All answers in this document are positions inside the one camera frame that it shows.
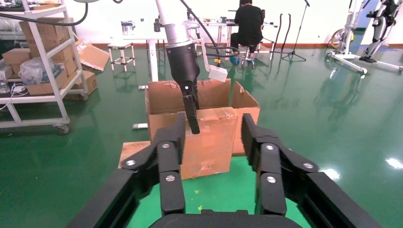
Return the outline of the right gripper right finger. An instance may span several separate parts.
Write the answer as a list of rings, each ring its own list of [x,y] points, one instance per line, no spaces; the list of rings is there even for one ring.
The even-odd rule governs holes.
[[[313,228],[378,228],[380,224],[309,159],[286,147],[251,114],[241,121],[241,141],[256,173],[255,212],[285,216],[286,199]]]

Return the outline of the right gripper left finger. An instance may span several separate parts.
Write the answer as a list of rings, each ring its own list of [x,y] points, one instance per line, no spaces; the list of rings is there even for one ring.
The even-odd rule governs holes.
[[[125,228],[140,200],[160,186],[162,215],[184,214],[185,198],[180,175],[185,119],[178,114],[169,127],[160,128],[146,148],[123,160],[99,191],[68,224],[69,228]]]

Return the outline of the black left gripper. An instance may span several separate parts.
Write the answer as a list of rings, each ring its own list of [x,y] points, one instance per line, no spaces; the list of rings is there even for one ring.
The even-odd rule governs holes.
[[[200,67],[195,46],[189,41],[177,45],[166,45],[166,51],[172,77],[182,91],[184,108],[191,132],[192,134],[199,134],[200,128],[196,111],[199,109],[197,77],[200,74]]]

